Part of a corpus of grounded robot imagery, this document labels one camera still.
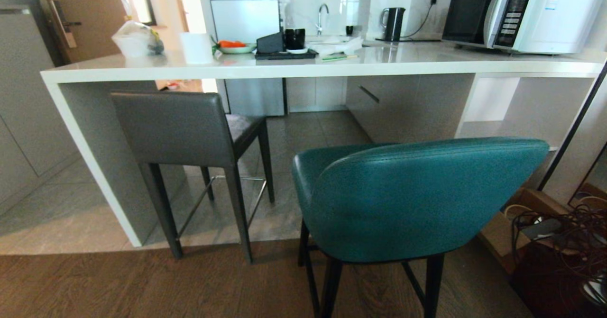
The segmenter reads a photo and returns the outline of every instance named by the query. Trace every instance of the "wooden floor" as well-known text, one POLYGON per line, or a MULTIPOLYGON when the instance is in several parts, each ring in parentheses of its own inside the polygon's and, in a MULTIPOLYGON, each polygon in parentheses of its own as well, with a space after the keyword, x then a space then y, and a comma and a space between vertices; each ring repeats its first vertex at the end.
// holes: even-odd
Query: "wooden floor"
MULTIPOLYGON (((310 318, 297 241, 253 244, 256 264, 239 245, 0 257, 2 317, 288 317, 310 318)), ((322 284, 324 257, 313 252, 322 284)), ((423 262, 412 262, 423 283, 423 262)), ((345 266, 334 317, 422 317, 399 264, 345 266)), ((531 318, 476 240, 446 256, 438 317, 531 318)))

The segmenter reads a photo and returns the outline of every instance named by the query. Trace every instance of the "plate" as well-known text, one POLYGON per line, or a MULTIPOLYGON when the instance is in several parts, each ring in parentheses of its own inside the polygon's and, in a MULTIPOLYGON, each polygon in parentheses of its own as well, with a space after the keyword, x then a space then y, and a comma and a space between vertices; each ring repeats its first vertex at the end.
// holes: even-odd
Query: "plate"
POLYGON ((286 50, 287 53, 291 53, 291 54, 305 54, 308 52, 308 48, 304 48, 304 49, 287 49, 286 50))
POLYGON ((257 47, 257 44, 247 44, 247 46, 238 46, 233 48, 222 48, 220 46, 219 51, 224 54, 249 54, 257 47))

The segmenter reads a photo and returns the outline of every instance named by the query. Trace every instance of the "stool leg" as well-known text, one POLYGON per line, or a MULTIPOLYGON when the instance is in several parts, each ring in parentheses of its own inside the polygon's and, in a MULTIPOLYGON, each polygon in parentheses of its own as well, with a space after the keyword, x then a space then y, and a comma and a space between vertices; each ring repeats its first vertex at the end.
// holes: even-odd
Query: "stool leg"
POLYGON ((245 259, 252 263, 251 243, 249 242, 249 229, 247 227, 247 213, 245 212, 245 201, 242 197, 242 185, 240 184, 240 173, 238 166, 225 167, 226 181, 230 190, 230 199, 234 216, 236 217, 236 225, 240 233, 240 244, 245 252, 245 259))
POLYGON ((308 238, 310 237, 310 231, 308 226, 305 225, 304 219, 302 218, 302 231, 299 235, 299 256, 297 257, 297 266, 301 267, 304 264, 304 258, 306 248, 308 247, 308 238))
POLYGON ((152 204, 154 204, 154 209, 156 209, 160 226, 165 232, 166 240, 169 242, 171 252, 173 252, 175 258, 182 258, 184 252, 182 251, 182 244, 177 237, 175 218, 171 211, 165 183, 162 180, 160 166, 158 164, 139 164, 139 169, 152 199, 152 204))
MULTIPOLYGON (((201 166, 200 171, 202 171, 202 178, 204 178, 204 185, 209 186, 211 182, 211 175, 209 174, 209 168, 206 166, 201 166)), ((213 186, 209 186, 209 191, 207 192, 209 195, 209 200, 214 201, 215 195, 213 195, 213 186)))
POLYGON ((425 303, 423 317, 434 318, 438 307, 438 292, 441 289, 442 265, 445 255, 434 255, 427 259, 425 270, 425 303))
POLYGON ((330 318, 338 296, 342 262, 336 258, 328 257, 327 270, 325 271, 325 285, 322 288, 320 318, 330 318))
POLYGON ((269 155, 269 140, 267 138, 267 123, 261 125, 259 135, 259 149, 262 152, 262 162, 264 163, 264 173, 267 180, 267 194, 269 195, 270 203, 274 203, 274 178, 272 177, 272 161, 269 155))

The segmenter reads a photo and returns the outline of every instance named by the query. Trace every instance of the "drawer handle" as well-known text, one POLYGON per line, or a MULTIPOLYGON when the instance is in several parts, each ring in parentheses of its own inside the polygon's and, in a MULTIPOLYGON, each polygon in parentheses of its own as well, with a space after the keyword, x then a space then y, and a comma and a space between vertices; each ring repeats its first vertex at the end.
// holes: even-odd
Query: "drawer handle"
POLYGON ((379 104, 379 98, 377 96, 373 95, 373 93, 371 93, 368 89, 366 89, 365 87, 362 87, 362 85, 358 85, 358 88, 360 88, 361 91, 363 91, 366 95, 368 95, 371 99, 373 99, 373 101, 375 101, 379 104))

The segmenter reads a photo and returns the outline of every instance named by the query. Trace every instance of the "gray bar stool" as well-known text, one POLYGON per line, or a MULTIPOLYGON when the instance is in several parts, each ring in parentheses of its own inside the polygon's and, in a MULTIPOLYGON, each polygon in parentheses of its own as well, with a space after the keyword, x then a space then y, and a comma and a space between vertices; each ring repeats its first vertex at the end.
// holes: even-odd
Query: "gray bar stool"
POLYGON ((250 220, 247 222, 237 163, 255 138, 259 138, 267 182, 255 209, 266 184, 269 200, 274 202, 265 118, 226 115, 217 93, 112 93, 110 97, 175 258, 183 256, 179 237, 200 202, 178 233, 159 164, 200 166, 206 184, 203 196, 208 193, 211 200, 214 199, 211 183, 219 176, 210 178, 208 167, 224 169, 240 242, 245 258, 251 263, 250 220))

